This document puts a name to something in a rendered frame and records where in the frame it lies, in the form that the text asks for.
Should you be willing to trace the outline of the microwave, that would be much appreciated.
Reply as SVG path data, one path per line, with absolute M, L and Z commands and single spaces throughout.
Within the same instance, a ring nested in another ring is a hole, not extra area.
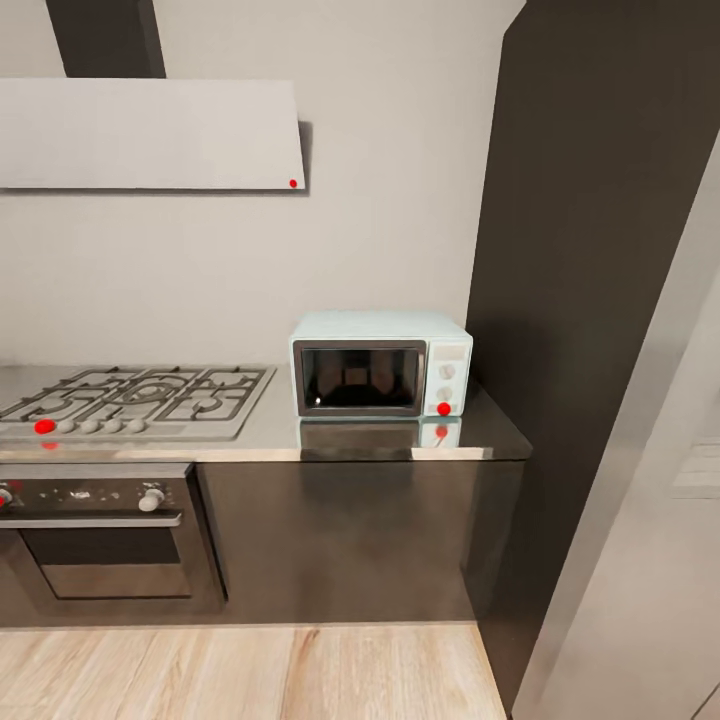
M 442 311 L 309 311 L 289 339 L 297 417 L 459 417 L 473 336 Z

